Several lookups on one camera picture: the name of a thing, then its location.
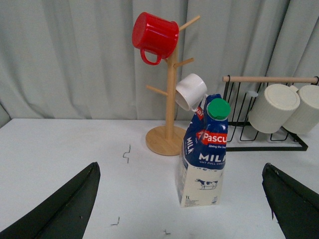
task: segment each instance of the wooden mug tree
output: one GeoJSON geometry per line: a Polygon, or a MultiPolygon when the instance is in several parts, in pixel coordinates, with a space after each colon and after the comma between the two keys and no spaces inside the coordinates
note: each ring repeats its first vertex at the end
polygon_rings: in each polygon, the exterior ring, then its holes
{"type": "MultiPolygon", "coordinates": [[[[185,28],[199,19],[200,16],[193,18],[191,21],[179,27],[179,31],[183,31],[185,28]]],[[[147,147],[151,151],[165,156],[179,155],[181,151],[182,141],[185,135],[185,130],[183,128],[174,126],[177,68],[194,61],[194,58],[190,58],[178,62],[177,57],[178,43],[173,53],[167,59],[165,59],[165,62],[167,63],[167,92],[146,85],[146,88],[148,88],[149,90],[166,96],[165,125],[151,129],[146,135],[147,147]]]]}

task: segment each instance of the white tabletop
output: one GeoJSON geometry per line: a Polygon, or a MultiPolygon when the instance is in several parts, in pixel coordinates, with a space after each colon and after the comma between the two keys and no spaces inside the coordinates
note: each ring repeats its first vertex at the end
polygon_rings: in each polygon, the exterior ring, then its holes
{"type": "MultiPolygon", "coordinates": [[[[14,119],[0,129],[0,231],[91,162],[101,179],[86,239],[284,239],[262,187],[272,163],[319,192],[319,127],[302,151],[228,152],[221,203],[181,208],[178,156],[160,156],[145,135],[164,121],[14,119]]],[[[186,128],[188,122],[176,122],[186,128]]]]}

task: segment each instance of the red mug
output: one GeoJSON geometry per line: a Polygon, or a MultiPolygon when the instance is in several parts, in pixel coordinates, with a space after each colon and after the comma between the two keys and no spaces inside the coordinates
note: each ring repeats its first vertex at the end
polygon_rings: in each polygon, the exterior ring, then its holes
{"type": "Polygon", "coordinates": [[[161,59],[169,57],[176,48],[179,28],[176,22],[167,21],[147,12],[142,12],[133,27],[132,43],[140,49],[143,61],[157,65],[161,59]],[[145,52],[157,56],[156,62],[149,61],[145,52]]]}

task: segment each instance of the white canister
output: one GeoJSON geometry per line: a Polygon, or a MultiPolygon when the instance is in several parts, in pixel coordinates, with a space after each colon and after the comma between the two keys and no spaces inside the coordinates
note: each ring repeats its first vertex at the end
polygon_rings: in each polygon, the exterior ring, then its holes
{"type": "Polygon", "coordinates": [[[262,133],[275,133],[300,104],[297,87],[273,84],[256,98],[249,122],[262,133]]]}
{"type": "Polygon", "coordinates": [[[300,105],[283,127],[292,133],[305,134],[319,122],[319,86],[306,85],[297,93],[300,105]]]}

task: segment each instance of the white mug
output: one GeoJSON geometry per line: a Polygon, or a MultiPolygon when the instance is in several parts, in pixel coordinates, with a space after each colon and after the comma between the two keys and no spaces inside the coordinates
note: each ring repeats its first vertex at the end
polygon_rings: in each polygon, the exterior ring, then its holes
{"type": "Polygon", "coordinates": [[[198,75],[192,73],[176,85],[175,101],[184,110],[195,112],[197,107],[193,108],[193,106],[196,103],[199,104],[206,92],[207,87],[204,81],[198,75]]]}
{"type": "Polygon", "coordinates": [[[300,104],[295,86],[273,84],[268,86],[249,112],[249,122],[262,133],[275,133],[300,104]]]}
{"type": "Polygon", "coordinates": [[[292,133],[305,134],[319,122],[319,86],[306,85],[297,93],[300,105],[283,127],[292,133]]]}

